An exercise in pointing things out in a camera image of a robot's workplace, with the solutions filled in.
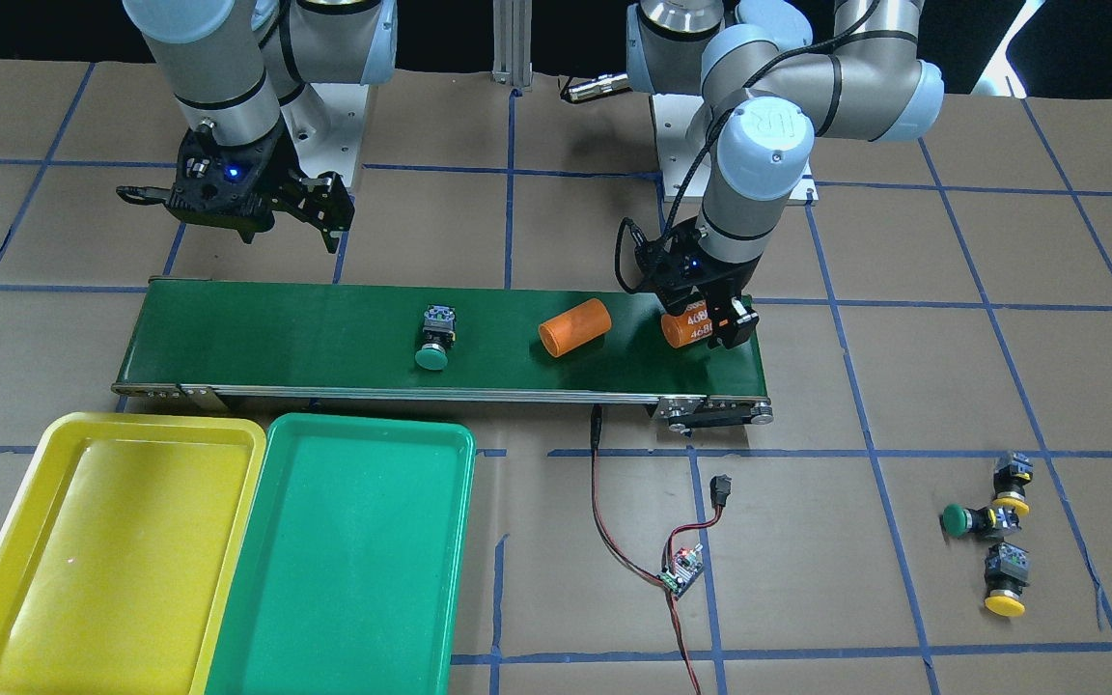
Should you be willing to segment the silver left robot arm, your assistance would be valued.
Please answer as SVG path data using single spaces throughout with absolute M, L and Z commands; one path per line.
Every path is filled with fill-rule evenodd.
M 637 1 L 626 13 L 634 91 L 698 97 L 687 135 L 694 159 L 671 185 L 661 234 L 623 221 L 639 281 L 679 316 L 706 304 L 709 342 L 747 342 L 758 312 L 745 302 L 817 138 L 910 141 L 939 118 L 940 67 L 919 57 L 921 1 L 838 1 L 834 34 L 812 39 L 787 1 Z

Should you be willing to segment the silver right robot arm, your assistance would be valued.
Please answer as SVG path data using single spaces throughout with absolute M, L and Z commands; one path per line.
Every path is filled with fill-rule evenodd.
M 173 183 L 119 186 L 244 242 L 282 212 L 335 252 L 351 229 L 367 93 L 396 67 L 393 1 L 127 1 L 188 130 Z

